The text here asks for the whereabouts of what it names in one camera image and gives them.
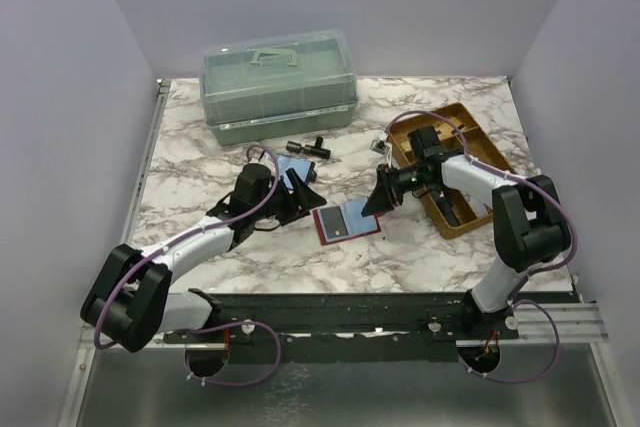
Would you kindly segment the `red card holder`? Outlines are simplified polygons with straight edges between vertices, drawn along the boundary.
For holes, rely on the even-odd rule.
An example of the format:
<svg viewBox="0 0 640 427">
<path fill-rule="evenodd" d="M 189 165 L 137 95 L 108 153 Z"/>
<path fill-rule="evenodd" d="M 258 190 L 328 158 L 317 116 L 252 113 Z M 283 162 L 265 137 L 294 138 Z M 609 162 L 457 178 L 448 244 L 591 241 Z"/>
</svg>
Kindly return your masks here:
<svg viewBox="0 0 640 427">
<path fill-rule="evenodd" d="M 315 209 L 312 212 L 316 230 L 318 232 L 320 243 L 323 246 L 332 245 L 340 242 L 350 241 L 360 237 L 366 237 L 369 235 L 377 234 L 381 231 L 380 223 L 377 217 L 369 216 L 363 217 L 361 215 L 362 208 L 367 201 L 366 197 L 353 199 L 346 201 L 339 205 L 325 206 Z M 319 211 L 321 209 L 339 206 L 342 209 L 345 224 L 347 226 L 348 233 L 345 237 L 340 239 L 334 239 L 333 241 L 327 241 L 322 230 L 321 219 L 319 217 Z"/>
</svg>

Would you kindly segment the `green plastic storage box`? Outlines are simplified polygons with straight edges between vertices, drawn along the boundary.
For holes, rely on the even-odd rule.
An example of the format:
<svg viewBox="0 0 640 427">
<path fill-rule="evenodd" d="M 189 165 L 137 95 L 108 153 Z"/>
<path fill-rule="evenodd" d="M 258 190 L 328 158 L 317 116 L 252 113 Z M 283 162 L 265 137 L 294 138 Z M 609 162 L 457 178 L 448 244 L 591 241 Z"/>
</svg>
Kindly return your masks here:
<svg viewBox="0 0 640 427">
<path fill-rule="evenodd" d="M 211 47 L 199 86 L 206 124 L 222 146 L 343 127 L 359 103 L 339 30 Z"/>
</svg>

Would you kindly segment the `black tool in tray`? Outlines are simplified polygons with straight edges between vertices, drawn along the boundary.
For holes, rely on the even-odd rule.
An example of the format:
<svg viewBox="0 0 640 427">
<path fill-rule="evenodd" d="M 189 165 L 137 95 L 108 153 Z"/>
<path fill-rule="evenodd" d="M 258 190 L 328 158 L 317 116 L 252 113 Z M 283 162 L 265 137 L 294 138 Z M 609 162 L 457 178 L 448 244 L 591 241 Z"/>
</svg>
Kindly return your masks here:
<svg viewBox="0 0 640 427">
<path fill-rule="evenodd" d="M 430 195 L 447 223 L 451 227 L 460 227 L 461 222 L 454 212 L 453 203 L 450 197 L 444 191 L 439 189 L 432 190 Z"/>
</svg>

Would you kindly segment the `black T-shaped pipe fitting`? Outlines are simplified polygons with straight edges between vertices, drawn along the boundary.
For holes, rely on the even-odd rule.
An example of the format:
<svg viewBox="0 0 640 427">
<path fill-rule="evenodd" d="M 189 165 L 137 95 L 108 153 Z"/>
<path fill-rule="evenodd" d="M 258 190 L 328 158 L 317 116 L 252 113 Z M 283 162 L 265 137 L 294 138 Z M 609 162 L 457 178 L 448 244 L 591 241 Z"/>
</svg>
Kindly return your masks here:
<svg viewBox="0 0 640 427">
<path fill-rule="evenodd" d="M 288 141 L 285 149 L 290 153 L 304 154 L 321 159 L 329 159 L 331 157 L 331 151 L 324 147 L 324 138 L 321 136 L 318 136 L 313 144 L 301 144 Z"/>
</svg>

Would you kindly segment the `aluminium rail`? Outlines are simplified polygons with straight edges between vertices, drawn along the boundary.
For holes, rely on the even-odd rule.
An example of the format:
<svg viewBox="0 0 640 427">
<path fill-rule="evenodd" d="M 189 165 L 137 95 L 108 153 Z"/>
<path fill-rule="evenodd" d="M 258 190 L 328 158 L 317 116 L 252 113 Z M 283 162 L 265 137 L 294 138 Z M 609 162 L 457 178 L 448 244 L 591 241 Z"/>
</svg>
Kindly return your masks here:
<svg viewBox="0 0 640 427">
<path fill-rule="evenodd" d="M 466 331 L 459 320 L 461 304 L 449 300 L 433 305 L 382 305 L 260 308 L 254 313 L 238 312 L 220 324 L 229 332 L 229 344 L 247 344 L 266 331 L 264 322 L 281 338 L 294 340 L 353 340 L 424 337 L 428 342 L 454 343 L 459 347 L 481 346 L 487 340 L 499 343 L 529 342 L 597 343 L 608 338 L 604 321 L 595 304 L 552 303 L 536 307 L 521 300 L 519 306 L 500 314 L 485 326 Z"/>
</svg>

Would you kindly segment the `brown woven tray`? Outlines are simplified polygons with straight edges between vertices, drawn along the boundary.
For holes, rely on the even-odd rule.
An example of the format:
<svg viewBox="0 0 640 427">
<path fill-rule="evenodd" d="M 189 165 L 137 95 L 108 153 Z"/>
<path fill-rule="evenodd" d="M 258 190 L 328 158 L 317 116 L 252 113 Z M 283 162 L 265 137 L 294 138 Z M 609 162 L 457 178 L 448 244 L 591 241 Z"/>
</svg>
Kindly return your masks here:
<svg viewBox="0 0 640 427">
<path fill-rule="evenodd" d="M 461 103 L 438 108 L 433 116 L 413 114 L 396 121 L 388 134 L 388 141 L 392 146 L 392 155 L 396 163 L 401 168 L 415 163 L 408 134 L 426 126 L 435 128 L 438 138 L 445 148 L 449 150 L 461 149 L 463 147 L 462 141 L 454 132 L 454 128 L 448 125 L 449 122 L 455 123 L 456 127 L 464 133 L 472 156 L 500 170 L 513 170 L 496 144 Z M 444 191 L 450 197 L 454 212 L 461 222 L 460 227 L 451 227 L 431 198 L 430 192 L 435 189 L 434 186 L 422 188 L 414 192 L 413 196 L 424 207 L 427 216 L 443 238 L 450 240 L 460 237 L 493 220 L 491 208 L 479 199 L 466 192 L 443 187 L 439 190 Z"/>
</svg>

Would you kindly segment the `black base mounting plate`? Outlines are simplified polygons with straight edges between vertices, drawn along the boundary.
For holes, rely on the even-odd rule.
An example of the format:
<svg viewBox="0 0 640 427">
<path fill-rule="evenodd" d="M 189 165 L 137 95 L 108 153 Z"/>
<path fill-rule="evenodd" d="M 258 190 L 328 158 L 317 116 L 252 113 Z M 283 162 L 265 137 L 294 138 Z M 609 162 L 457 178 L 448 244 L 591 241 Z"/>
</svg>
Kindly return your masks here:
<svg viewBox="0 0 640 427">
<path fill-rule="evenodd" d="M 515 340 L 510 309 L 474 314 L 463 293 L 220 294 L 211 325 L 254 321 L 283 362 L 454 362 L 458 345 Z"/>
</svg>

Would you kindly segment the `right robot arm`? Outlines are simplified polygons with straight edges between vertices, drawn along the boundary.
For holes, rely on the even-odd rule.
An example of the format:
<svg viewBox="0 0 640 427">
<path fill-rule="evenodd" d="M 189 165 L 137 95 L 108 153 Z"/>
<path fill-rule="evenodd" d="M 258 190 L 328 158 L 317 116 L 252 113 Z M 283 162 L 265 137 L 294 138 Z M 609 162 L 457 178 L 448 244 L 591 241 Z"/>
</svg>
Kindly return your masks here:
<svg viewBox="0 0 640 427">
<path fill-rule="evenodd" d="M 564 266 L 572 257 L 576 234 L 553 181 L 544 175 L 524 178 L 472 157 L 466 148 L 448 150 L 432 126 L 408 135 L 415 162 L 404 168 L 380 164 L 376 185 L 362 215 L 380 216 L 403 203 L 404 195 L 430 186 L 465 192 L 493 212 L 496 258 L 489 271 L 467 291 L 459 314 L 468 335 L 490 329 L 509 311 L 509 302 L 528 278 Z"/>
</svg>

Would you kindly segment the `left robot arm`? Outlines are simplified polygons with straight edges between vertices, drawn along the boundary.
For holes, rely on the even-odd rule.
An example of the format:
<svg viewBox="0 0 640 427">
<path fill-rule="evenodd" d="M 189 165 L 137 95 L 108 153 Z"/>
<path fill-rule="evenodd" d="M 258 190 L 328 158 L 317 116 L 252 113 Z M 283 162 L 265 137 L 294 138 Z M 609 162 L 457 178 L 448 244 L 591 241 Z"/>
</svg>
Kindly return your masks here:
<svg viewBox="0 0 640 427">
<path fill-rule="evenodd" d="M 285 226 L 325 205 L 296 173 L 247 164 L 234 189 L 209 209 L 194 226 L 146 248 L 126 243 L 114 247 L 106 258 L 80 310 L 81 319 L 96 336 L 137 352 L 155 334 L 172 330 L 197 330 L 209 319 L 214 300 L 198 290 L 184 299 L 197 310 L 191 323 L 175 318 L 178 307 L 169 300 L 171 285 L 195 267 L 225 254 L 250 237 L 258 222 L 274 219 Z"/>
</svg>

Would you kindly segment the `smartphone with blue screen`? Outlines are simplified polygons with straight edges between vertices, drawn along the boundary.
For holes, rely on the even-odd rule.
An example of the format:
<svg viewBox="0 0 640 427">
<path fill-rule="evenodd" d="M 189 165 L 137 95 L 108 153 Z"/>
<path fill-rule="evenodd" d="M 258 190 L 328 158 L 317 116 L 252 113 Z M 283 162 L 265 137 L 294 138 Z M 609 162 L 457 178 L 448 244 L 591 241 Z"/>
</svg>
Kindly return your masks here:
<svg viewBox="0 0 640 427">
<path fill-rule="evenodd" d="M 298 177 L 306 184 L 314 183 L 317 179 L 317 173 L 315 170 L 315 163 L 310 160 L 300 159 L 296 157 L 289 157 L 279 154 L 277 156 L 278 168 L 282 174 L 282 182 L 288 190 L 293 190 L 294 187 L 287 177 L 286 172 L 289 169 L 293 169 Z"/>
</svg>

